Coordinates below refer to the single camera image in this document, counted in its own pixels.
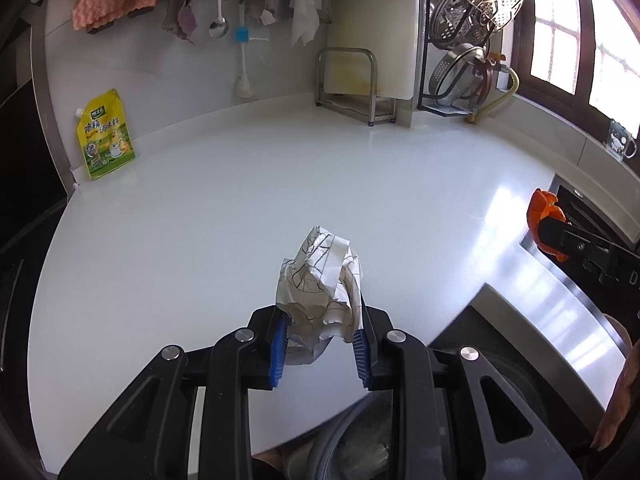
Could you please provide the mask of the person's right hand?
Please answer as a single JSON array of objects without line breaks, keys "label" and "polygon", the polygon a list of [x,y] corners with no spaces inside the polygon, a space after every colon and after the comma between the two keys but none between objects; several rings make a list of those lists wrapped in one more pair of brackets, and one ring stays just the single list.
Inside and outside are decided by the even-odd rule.
[{"label": "person's right hand", "polygon": [[632,399],[632,386],[639,377],[639,343],[636,342],[631,348],[624,367],[617,378],[617,382],[608,401],[608,407],[600,421],[594,438],[591,443],[592,448],[602,451],[614,440],[616,432],[628,415]]}]

